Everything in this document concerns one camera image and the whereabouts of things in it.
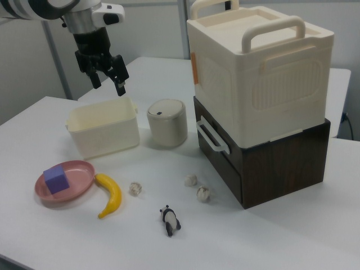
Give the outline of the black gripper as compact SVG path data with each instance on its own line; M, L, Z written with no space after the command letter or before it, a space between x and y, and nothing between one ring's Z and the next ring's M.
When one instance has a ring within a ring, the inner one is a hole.
M101 86L97 71L107 71L118 96L126 93L125 81L129 74L121 55L111 56L110 40L105 27L85 34L73 34L78 50L75 52L80 71L88 73L94 89Z

